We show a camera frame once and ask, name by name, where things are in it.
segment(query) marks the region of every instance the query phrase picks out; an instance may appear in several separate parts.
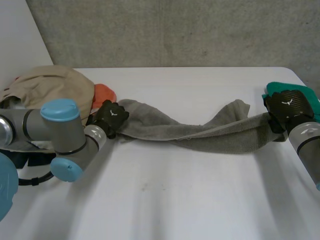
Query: gray wall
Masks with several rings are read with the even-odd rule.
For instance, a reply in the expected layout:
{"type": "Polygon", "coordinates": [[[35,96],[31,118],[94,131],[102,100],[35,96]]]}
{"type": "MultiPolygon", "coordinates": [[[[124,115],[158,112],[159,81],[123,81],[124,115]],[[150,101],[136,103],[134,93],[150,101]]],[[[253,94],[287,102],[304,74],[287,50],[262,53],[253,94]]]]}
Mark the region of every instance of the gray wall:
{"type": "Polygon", "coordinates": [[[320,0],[27,0],[55,64],[292,69],[320,95],[320,0]]]}

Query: gray towel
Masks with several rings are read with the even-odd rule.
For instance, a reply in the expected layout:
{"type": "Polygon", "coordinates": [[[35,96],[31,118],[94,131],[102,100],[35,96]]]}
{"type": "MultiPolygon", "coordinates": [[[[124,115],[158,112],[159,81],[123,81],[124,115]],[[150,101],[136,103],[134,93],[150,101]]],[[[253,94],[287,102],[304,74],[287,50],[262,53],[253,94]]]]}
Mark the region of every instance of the gray towel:
{"type": "Polygon", "coordinates": [[[271,141],[285,141],[271,131],[268,113],[248,118],[250,105],[235,100],[204,125],[181,124],[158,109],[135,100],[119,102],[130,113],[119,130],[122,141],[168,141],[197,151],[239,154],[259,149],[271,141]]]}

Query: white table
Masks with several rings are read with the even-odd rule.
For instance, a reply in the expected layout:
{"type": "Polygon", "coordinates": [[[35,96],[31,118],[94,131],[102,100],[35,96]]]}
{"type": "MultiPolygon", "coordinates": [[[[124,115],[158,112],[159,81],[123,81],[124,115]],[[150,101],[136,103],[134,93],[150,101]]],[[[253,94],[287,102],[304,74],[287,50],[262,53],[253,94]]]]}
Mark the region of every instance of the white table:
{"type": "MultiPolygon", "coordinates": [[[[281,67],[78,71],[108,85],[118,100],[138,100],[195,125],[235,99],[251,105],[250,116],[266,112],[261,94],[269,82],[302,84],[281,67]]],[[[0,222],[0,239],[320,239],[320,192],[288,141],[243,155],[138,140],[106,152],[78,182],[20,187],[0,222]]]]}

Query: teal cloth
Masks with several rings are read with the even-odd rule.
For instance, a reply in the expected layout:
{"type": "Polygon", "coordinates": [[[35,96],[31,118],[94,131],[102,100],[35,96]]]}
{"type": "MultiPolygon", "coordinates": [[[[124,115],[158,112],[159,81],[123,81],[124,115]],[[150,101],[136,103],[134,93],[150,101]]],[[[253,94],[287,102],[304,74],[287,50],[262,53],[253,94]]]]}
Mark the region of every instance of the teal cloth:
{"type": "Polygon", "coordinates": [[[266,90],[268,94],[263,94],[262,98],[265,98],[267,96],[272,96],[274,93],[281,93],[286,90],[299,90],[301,91],[306,99],[308,99],[308,102],[310,103],[315,120],[320,123],[320,102],[315,94],[315,92],[307,87],[302,85],[296,85],[296,84],[289,84],[289,83],[282,83],[282,82],[270,82],[266,86],[266,90]]]}

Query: black cable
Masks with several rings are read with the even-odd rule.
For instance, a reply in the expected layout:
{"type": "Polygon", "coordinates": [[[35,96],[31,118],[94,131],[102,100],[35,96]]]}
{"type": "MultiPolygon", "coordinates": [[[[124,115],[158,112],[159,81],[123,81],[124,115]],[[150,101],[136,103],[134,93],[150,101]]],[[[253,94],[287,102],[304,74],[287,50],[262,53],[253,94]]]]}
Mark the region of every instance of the black cable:
{"type": "Polygon", "coordinates": [[[41,177],[35,177],[32,179],[22,179],[19,178],[19,186],[37,186],[43,182],[48,181],[49,179],[53,178],[53,174],[51,172],[48,172],[46,175],[43,175],[41,177]]]}

